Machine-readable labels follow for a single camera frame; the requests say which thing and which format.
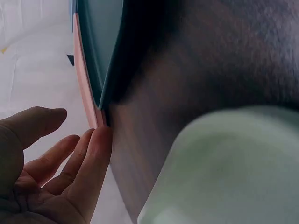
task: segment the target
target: palm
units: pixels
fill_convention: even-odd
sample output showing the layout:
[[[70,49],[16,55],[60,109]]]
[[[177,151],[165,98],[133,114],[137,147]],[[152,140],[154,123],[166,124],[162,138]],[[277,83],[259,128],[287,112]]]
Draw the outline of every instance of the palm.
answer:
[[[3,183],[0,184],[1,223],[89,223],[111,153],[110,150],[99,150],[100,145],[106,149],[111,147],[111,135],[107,130],[89,130],[81,138],[68,136],[39,159],[25,164],[22,171],[18,170],[23,166],[20,159],[17,163],[6,164],[5,156],[0,157],[0,165],[4,163],[8,168],[7,173],[0,172],[0,183]],[[51,179],[72,152],[62,173]],[[10,186],[11,176],[17,176],[17,179],[11,188],[5,188]]]

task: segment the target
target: black object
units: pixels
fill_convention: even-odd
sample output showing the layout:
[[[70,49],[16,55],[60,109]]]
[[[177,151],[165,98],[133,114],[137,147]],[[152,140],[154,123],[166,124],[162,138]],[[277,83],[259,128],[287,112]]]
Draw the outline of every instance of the black object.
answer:
[[[67,55],[67,57],[70,60],[70,63],[72,64],[72,66],[75,66],[74,55]]]

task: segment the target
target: white wall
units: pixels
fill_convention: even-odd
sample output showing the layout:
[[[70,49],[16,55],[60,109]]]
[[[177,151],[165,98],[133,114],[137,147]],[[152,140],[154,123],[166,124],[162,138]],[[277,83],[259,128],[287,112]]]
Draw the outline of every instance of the white wall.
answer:
[[[37,158],[59,139],[88,129],[77,76],[66,53],[72,53],[67,0],[0,0],[0,45],[44,18],[59,17],[59,25],[44,29],[0,53],[0,119],[32,106],[63,107],[68,118],[55,133],[25,151],[25,161]],[[131,224],[108,169],[93,224]]]

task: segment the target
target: dark skin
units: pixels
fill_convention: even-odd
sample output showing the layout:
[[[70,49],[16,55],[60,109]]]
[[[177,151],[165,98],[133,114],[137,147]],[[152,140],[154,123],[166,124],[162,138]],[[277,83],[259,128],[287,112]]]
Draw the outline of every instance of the dark skin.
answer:
[[[57,130],[66,116],[64,109],[34,107],[0,121],[0,223],[90,223],[110,161],[110,128],[70,135],[24,164],[23,150]]]

